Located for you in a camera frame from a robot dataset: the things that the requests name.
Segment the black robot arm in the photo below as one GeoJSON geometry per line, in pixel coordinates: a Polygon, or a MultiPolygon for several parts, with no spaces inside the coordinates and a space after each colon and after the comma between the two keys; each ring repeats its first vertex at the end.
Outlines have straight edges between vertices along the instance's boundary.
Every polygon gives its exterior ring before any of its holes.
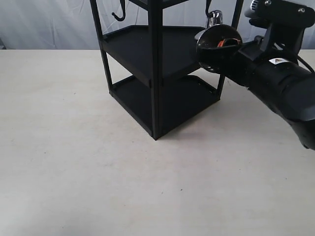
{"type": "Polygon", "coordinates": [[[314,149],[315,72],[301,67],[301,58],[285,46],[262,51],[261,44],[221,40],[222,73],[283,118],[305,148],[314,149]]]}

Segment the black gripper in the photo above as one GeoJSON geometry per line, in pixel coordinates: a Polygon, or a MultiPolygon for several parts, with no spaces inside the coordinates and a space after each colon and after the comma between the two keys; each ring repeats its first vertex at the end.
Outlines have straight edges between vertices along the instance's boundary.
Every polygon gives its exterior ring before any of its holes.
{"type": "Polygon", "coordinates": [[[236,46],[227,54],[223,69],[219,70],[219,74],[249,89],[258,62],[263,59],[264,53],[260,50],[263,40],[263,36],[257,35],[253,41],[247,43],[238,38],[225,38],[219,41],[218,48],[236,46]]]}

